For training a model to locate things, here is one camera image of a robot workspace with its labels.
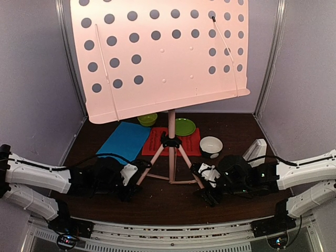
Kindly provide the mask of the pink music stand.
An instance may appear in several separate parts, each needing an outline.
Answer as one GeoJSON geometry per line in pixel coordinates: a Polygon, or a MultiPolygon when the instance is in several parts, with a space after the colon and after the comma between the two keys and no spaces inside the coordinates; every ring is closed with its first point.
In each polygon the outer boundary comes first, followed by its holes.
{"type": "Polygon", "coordinates": [[[90,122],[249,94],[247,1],[71,1],[90,122]]]}

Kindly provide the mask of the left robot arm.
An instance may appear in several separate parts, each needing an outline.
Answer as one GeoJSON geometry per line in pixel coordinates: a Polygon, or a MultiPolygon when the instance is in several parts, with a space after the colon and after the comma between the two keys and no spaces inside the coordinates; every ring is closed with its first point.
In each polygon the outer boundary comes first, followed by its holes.
{"type": "Polygon", "coordinates": [[[149,161],[129,161],[114,153],[92,156],[92,165],[82,162],[71,166],[52,166],[27,160],[1,145],[1,198],[32,211],[48,221],[54,221],[64,233],[71,233],[76,225],[65,203],[41,195],[33,187],[49,189],[61,194],[93,197],[96,194],[116,193],[127,201],[140,188],[137,184],[149,161]]]}

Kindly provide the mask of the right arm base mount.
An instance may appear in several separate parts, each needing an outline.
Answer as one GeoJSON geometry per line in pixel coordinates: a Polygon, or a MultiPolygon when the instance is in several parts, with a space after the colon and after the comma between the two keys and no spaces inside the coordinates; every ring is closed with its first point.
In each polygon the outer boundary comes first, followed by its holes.
{"type": "Polygon", "coordinates": [[[266,237],[273,249],[283,249],[289,244],[288,230],[296,227],[296,220],[291,217],[270,217],[253,221],[251,229],[254,237],[266,237]]]}

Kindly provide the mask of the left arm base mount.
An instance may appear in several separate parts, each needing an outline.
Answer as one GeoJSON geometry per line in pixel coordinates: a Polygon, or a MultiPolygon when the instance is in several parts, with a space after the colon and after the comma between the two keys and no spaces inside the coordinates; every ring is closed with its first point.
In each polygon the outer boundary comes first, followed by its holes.
{"type": "Polygon", "coordinates": [[[94,227],[93,222],[75,218],[64,222],[54,219],[47,224],[57,234],[56,244],[63,251],[73,249],[81,238],[90,238],[94,227]]]}

